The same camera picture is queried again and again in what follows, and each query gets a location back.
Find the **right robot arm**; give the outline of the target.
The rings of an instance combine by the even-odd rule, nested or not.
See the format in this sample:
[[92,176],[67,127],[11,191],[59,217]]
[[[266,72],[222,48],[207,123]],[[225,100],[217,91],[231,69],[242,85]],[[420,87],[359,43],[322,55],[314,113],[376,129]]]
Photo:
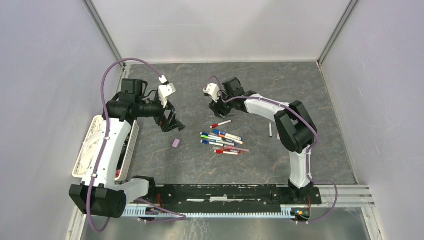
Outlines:
[[289,152],[289,199],[295,204],[306,201],[314,186],[310,161],[318,131],[304,104],[298,100],[280,102],[255,91],[245,91],[236,77],[224,83],[208,82],[203,93],[211,97],[209,108],[217,117],[238,110],[275,123],[280,142]]

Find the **pink highlighter cap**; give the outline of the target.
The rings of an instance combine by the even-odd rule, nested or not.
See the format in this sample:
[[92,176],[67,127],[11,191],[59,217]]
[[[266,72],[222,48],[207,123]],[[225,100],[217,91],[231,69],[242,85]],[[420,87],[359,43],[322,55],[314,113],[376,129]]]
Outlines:
[[172,147],[177,148],[180,145],[180,142],[181,141],[179,139],[175,138],[173,143],[172,143]]

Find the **blue cap deli marker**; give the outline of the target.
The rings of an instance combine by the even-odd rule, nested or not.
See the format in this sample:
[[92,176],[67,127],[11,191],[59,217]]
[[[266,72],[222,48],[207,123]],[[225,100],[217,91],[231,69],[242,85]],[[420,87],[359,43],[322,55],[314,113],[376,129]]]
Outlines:
[[236,135],[233,135],[233,134],[230,134],[230,133],[224,132],[224,131],[220,131],[220,130],[218,130],[218,129],[213,129],[212,131],[213,131],[215,134],[223,135],[223,136],[226,136],[226,137],[231,138],[231,139],[235,139],[235,140],[238,140],[238,141],[242,141],[242,140],[243,140],[243,139],[242,139],[241,137],[239,137],[239,136],[236,136]]

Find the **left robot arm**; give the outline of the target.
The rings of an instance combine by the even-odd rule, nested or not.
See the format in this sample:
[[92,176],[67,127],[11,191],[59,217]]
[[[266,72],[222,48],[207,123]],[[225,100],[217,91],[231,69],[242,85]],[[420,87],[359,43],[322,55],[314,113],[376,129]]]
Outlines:
[[135,176],[116,183],[117,169],[125,161],[123,150],[130,149],[138,118],[153,118],[164,133],[184,128],[168,100],[176,92],[175,86],[162,77],[153,99],[146,97],[146,86],[144,80],[125,78],[121,91],[106,103],[94,159],[81,183],[69,189],[70,198],[85,215],[118,219],[137,199],[151,204],[157,198],[153,177]]

